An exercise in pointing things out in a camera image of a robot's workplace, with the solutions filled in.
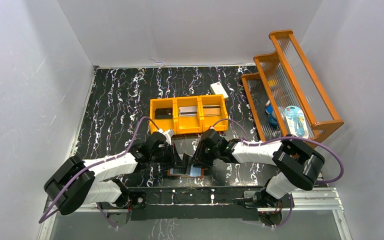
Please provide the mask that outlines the grey credit card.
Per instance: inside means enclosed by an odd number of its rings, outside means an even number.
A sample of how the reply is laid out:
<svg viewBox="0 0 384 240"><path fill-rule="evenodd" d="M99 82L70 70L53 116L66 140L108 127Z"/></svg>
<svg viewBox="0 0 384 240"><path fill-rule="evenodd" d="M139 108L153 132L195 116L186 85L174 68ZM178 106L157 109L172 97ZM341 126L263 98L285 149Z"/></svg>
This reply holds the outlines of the grey credit card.
<svg viewBox="0 0 384 240"><path fill-rule="evenodd" d="M192 168L193 164L191 163L191 156L184 153L182 155L180 173L183 175L191 175Z"/></svg>

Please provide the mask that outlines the brown leather card holder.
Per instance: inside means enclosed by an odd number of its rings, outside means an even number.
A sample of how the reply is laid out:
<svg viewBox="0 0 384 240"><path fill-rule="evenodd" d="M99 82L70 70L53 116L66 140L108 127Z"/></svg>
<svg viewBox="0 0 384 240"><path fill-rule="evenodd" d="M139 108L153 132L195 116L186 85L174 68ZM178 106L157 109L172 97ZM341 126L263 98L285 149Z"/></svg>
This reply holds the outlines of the brown leather card holder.
<svg viewBox="0 0 384 240"><path fill-rule="evenodd" d="M186 168L170 168L167 175L171 177L203 178L205 169L188 165Z"/></svg>

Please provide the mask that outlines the black credit card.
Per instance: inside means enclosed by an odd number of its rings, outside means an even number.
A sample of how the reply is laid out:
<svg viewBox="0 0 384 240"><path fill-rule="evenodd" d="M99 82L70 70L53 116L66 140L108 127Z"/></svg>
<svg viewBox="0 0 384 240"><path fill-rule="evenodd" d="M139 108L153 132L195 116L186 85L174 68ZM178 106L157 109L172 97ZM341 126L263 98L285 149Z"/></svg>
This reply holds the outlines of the black credit card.
<svg viewBox="0 0 384 240"><path fill-rule="evenodd" d="M173 109L171 107L157 108L154 111L154 118L156 120L166 120L173 118Z"/></svg>

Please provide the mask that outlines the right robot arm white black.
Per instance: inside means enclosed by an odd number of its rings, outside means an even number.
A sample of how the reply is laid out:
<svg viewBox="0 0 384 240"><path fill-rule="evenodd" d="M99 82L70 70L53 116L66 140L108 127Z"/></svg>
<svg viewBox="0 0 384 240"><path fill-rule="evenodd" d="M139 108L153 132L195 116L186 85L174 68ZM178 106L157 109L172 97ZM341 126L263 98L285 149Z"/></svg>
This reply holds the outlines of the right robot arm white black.
<svg viewBox="0 0 384 240"><path fill-rule="evenodd" d="M287 135L269 141L252 142L234 138L226 140L215 130L205 131L191 157L196 168L210 168L214 160L229 164L261 163L278 167L261 192L262 202L275 207L284 195L296 189L310 191L326 160L307 139Z"/></svg>

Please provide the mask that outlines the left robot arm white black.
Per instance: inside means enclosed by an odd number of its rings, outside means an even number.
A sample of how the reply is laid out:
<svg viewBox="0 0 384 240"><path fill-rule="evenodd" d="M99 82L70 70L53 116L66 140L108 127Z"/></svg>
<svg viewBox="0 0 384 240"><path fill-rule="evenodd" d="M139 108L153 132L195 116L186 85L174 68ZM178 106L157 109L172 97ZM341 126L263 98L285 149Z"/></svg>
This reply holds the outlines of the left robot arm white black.
<svg viewBox="0 0 384 240"><path fill-rule="evenodd" d="M188 158L178 153L168 131L157 131L116 155L98 159L69 157L44 184L44 191L62 215L91 203L125 208L133 199L117 177L139 172L150 163L157 163L164 170L184 170Z"/></svg>

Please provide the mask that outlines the silver card in middle bin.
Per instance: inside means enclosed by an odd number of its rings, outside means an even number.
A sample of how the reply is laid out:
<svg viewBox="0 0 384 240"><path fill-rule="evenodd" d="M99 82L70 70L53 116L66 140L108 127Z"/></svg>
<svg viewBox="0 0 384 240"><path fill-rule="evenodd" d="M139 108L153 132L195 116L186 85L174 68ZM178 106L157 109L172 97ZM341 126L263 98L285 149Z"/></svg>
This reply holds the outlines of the silver card in middle bin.
<svg viewBox="0 0 384 240"><path fill-rule="evenodd" d="M179 117L195 117L198 114L197 106L180 106L178 108Z"/></svg>

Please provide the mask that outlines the card in right bin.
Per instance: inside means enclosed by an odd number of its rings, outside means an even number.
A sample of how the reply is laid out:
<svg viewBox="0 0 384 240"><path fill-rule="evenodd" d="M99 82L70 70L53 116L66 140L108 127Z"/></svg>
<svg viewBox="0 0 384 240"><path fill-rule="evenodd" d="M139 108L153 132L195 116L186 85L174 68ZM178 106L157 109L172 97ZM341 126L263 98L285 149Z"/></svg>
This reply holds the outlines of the card in right bin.
<svg viewBox="0 0 384 240"><path fill-rule="evenodd" d="M204 105L202 109L205 117L220 116L222 114L220 105Z"/></svg>

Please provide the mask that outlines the left orange bin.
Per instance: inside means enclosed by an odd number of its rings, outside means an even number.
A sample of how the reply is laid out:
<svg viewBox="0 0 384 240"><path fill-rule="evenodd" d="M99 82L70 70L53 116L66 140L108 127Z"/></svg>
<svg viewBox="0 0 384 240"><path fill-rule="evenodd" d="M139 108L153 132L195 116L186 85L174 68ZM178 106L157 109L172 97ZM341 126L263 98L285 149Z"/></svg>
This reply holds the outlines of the left orange bin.
<svg viewBox="0 0 384 240"><path fill-rule="evenodd" d="M175 115L174 98L154 98L150 100L149 117L163 131L173 130L177 134L178 117Z"/></svg>

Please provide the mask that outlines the orange bin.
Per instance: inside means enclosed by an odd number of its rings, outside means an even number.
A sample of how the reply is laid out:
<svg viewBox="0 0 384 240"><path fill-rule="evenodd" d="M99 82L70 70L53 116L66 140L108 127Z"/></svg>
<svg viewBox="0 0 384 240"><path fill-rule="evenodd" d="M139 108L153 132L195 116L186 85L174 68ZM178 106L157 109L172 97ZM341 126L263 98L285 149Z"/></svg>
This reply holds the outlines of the orange bin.
<svg viewBox="0 0 384 240"><path fill-rule="evenodd" d="M203 129L202 101L199 96L175 98L176 131L180 135L199 134Z"/></svg>
<svg viewBox="0 0 384 240"><path fill-rule="evenodd" d="M150 100L149 117L163 131L173 130L177 134L178 117L175 115L174 98L154 98Z"/></svg>
<svg viewBox="0 0 384 240"><path fill-rule="evenodd" d="M219 121L213 128L218 132L225 132L229 129L229 123L227 119L228 112L226 107L226 101L222 94L209 94L201 95L200 99L200 110L202 131L208 130L213 126L214 123Z"/></svg>

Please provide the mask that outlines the middle orange bin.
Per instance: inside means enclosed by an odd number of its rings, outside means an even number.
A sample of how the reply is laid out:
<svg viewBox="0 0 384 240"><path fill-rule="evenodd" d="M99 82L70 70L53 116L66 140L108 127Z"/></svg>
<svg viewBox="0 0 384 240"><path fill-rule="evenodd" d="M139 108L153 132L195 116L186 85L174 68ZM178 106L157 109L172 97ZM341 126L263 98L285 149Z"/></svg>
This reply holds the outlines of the middle orange bin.
<svg viewBox="0 0 384 240"><path fill-rule="evenodd" d="M175 98L176 131L180 135L199 134L203 129L202 101L199 96Z"/></svg>

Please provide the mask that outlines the right orange bin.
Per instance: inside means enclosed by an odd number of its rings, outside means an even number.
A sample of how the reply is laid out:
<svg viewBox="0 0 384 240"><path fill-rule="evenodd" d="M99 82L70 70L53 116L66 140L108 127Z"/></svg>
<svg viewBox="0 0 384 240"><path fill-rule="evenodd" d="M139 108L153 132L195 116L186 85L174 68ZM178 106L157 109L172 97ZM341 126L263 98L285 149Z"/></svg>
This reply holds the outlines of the right orange bin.
<svg viewBox="0 0 384 240"><path fill-rule="evenodd" d="M208 130L213 126L214 123L219 121L213 128L218 132L225 132L229 129L229 123L227 119L228 112L226 107L226 101L222 94L209 94L201 95L200 99L200 110L202 131Z"/></svg>

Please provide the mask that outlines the white small box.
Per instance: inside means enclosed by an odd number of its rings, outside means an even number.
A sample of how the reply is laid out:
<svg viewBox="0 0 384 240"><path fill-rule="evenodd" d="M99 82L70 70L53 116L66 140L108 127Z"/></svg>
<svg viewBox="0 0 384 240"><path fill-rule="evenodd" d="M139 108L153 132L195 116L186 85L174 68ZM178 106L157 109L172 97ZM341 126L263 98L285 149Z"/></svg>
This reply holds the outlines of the white small box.
<svg viewBox="0 0 384 240"><path fill-rule="evenodd" d="M210 91L214 95L222 95L224 100L227 101L229 99L229 95L224 89L223 85L221 82L215 82L210 85Z"/></svg>

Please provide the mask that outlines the blue packaged item on shelf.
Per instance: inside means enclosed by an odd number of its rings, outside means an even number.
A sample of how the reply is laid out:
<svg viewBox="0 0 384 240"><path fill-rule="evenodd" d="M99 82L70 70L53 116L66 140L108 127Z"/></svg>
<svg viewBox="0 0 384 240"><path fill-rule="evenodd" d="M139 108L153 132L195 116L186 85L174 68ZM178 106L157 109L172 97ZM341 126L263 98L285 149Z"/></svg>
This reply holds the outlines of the blue packaged item on shelf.
<svg viewBox="0 0 384 240"><path fill-rule="evenodd" d="M291 135L309 138L307 122L301 108L295 105L289 105L284 109L284 116Z"/></svg>

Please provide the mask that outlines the orange wooden shelf rack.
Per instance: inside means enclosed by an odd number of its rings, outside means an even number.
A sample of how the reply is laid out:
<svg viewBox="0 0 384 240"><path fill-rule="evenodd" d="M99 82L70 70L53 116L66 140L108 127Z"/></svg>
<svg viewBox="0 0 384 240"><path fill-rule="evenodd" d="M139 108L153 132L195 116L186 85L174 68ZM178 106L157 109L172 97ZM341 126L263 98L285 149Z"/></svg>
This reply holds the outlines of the orange wooden shelf rack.
<svg viewBox="0 0 384 240"><path fill-rule="evenodd" d="M254 56L256 73L241 76L241 81L260 140L290 134L284 110L302 109L309 138L323 142L344 121L341 119L292 30L269 34L274 52ZM272 105L278 126L269 124L266 106Z"/></svg>

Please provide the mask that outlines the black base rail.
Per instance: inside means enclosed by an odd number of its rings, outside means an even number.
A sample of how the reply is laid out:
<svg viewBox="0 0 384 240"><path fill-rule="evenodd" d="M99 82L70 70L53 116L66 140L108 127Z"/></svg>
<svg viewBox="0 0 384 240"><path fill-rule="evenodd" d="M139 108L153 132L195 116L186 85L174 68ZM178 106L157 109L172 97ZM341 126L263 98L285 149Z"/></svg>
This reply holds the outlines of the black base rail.
<svg viewBox="0 0 384 240"><path fill-rule="evenodd" d="M114 220L125 213L131 221L155 219L239 219L279 224L295 206L287 194L279 200L262 196L262 187L132 187L123 203L101 203Z"/></svg>

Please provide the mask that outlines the aluminium frame rail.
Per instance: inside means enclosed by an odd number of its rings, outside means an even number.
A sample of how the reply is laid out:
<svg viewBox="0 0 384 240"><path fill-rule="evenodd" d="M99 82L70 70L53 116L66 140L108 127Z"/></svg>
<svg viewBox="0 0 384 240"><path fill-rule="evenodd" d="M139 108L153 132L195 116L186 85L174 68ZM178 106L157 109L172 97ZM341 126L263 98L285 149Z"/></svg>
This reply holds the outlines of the aluminium frame rail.
<svg viewBox="0 0 384 240"><path fill-rule="evenodd" d="M257 195L259 187L132 187L122 195L122 204L103 203L104 209L149 210L152 207L238 207L259 212L295 210L341 210L335 188L316 187L311 191L296 190L273 203L264 203Z"/></svg>

